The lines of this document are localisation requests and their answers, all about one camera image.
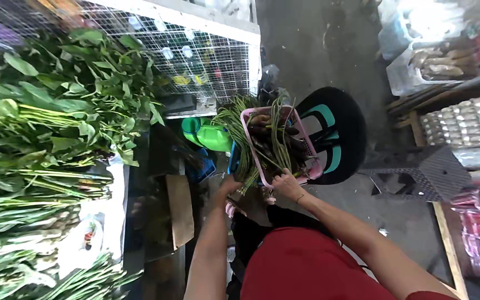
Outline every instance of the red shirt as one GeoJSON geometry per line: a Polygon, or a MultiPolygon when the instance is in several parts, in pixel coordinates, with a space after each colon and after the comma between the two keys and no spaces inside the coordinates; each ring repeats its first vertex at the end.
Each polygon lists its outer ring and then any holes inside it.
{"type": "MultiPolygon", "coordinates": [[[[249,261],[242,300],[383,299],[394,297],[334,240],[318,231],[273,230],[249,261]]],[[[407,300],[453,300],[435,292],[415,292],[407,300]]]]}

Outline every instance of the teal plastic chair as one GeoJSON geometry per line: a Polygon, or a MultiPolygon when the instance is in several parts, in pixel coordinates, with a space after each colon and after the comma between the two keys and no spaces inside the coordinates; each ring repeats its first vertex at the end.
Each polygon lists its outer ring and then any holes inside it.
{"type": "Polygon", "coordinates": [[[311,134],[316,153],[327,152],[323,174],[308,184],[329,185],[347,180],[364,162],[366,122],[357,102],[335,87],[323,87],[296,107],[301,119],[316,117],[322,130],[311,134]]]}

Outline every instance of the person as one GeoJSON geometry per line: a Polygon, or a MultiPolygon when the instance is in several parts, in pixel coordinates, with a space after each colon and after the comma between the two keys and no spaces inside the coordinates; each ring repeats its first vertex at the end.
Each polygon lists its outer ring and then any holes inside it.
{"type": "MultiPolygon", "coordinates": [[[[457,299],[377,230],[308,194],[288,169],[284,172],[272,185],[319,221],[270,205],[268,218],[274,226],[264,227],[235,212],[231,229],[236,256],[246,266],[240,299],[457,299]],[[334,238],[355,252],[378,282],[334,238]]],[[[224,208],[227,195],[241,185],[228,177],[213,197],[214,208],[192,257],[185,300],[226,298],[224,208]]]]}

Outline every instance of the metal grate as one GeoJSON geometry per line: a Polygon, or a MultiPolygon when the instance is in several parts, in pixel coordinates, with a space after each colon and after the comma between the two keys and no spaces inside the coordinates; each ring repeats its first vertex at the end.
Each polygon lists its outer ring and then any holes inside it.
{"type": "MultiPolygon", "coordinates": [[[[225,104],[229,97],[249,94],[258,85],[258,79],[250,76],[249,44],[87,1],[79,4],[81,16],[107,35],[132,34],[143,44],[168,79],[162,81],[160,96],[194,94],[225,104]]],[[[39,29],[53,30],[60,18],[32,9],[26,0],[0,0],[0,23],[17,34],[2,32],[0,43],[19,45],[21,38],[33,37],[39,29]]]]}

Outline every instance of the bracelet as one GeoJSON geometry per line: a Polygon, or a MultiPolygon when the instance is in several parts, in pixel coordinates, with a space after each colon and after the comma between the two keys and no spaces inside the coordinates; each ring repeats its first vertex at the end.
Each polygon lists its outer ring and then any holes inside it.
{"type": "Polygon", "coordinates": [[[299,202],[299,199],[301,199],[301,197],[303,197],[303,196],[305,196],[305,194],[303,194],[303,195],[299,196],[299,198],[297,198],[297,200],[296,200],[296,204],[298,204],[298,202],[299,202]]]}

